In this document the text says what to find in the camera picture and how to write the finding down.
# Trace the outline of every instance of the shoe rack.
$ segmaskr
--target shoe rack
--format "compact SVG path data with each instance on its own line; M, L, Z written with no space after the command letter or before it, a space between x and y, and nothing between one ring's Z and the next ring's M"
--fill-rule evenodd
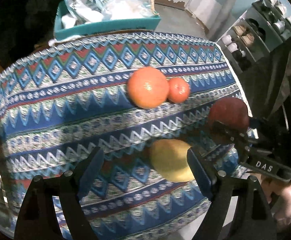
M288 37L291 36L291 24L288 20L281 14L281 12L271 4L269 0L262 0L263 5L267 7L268 14L271 14L271 19L267 18L263 14L263 11L258 8L258 2L252 3L234 24L217 40L217 44L221 47L223 53L227 59L231 62L234 71L237 74L242 73L244 70L250 67L251 63L254 63L267 56L271 51L273 51L277 46L283 43ZM284 31L286 36L283 37L282 34L278 33L274 28L274 22L283 21ZM243 26L248 32L254 36L253 42L249 41L249 44L245 42L245 38L238 35L235 26ZM234 58L233 52L230 52L228 47L223 42L223 37L230 35L232 41L237 44L237 47L243 53L244 60L238 59L238 54L236 53L236 58Z

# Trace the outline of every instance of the metal screw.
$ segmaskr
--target metal screw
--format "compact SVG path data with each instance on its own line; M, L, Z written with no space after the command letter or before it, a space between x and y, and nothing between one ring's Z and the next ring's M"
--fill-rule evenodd
M225 177L227 174L225 171L218 171L218 175L221 177Z
M40 179L42 179L41 175L36 175L36 176L33 177L34 181L39 181Z
M256 182L258 179L256 176L250 175L249 179L251 179L252 181Z
M69 177L69 176L71 176L71 175L73 174L73 172L72 172L72 171L65 171L63 174L64 174L66 177Z

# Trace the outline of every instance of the pipe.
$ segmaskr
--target pipe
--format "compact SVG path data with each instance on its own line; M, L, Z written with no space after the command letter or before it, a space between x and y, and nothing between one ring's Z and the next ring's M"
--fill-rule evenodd
M222 5L220 12L217 15L217 18L214 21L214 24L207 34L207 38L209 40L215 41L218 39L218 32L226 23L235 2L236 0L226 0L225 3Z

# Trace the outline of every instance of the patterned tablecloth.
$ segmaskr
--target patterned tablecloth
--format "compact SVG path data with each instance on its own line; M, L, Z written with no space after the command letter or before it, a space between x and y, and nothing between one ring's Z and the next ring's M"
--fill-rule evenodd
M152 66L191 87L182 104L139 109L126 94L133 71ZM220 48L205 39L166 33L84 38L18 60L0 75L0 139L12 181L13 231L33 176L54 177L100 146L105 162L81 204L100 239L156 239L193 221L208 201L195 181L172 183L151 168L147 146L183 138L227 173L237 167L231 146L200 132L212 103L244 97ZM54 199L63 235L71 238Z

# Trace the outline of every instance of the teal box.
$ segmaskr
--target teal box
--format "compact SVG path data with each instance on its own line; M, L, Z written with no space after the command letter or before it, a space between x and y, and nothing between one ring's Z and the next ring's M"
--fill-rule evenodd
M161 18L155 15L151 18L142 19L125 19L125 20L112 20L102 21L97 23L76 25L69 29L64 29L62 26L62 16L68 14L68 9L65 2L59 3L54 22L54 37L57 40L64 40L73 35L87 36L97 33L108 33L119 30L155 30Z

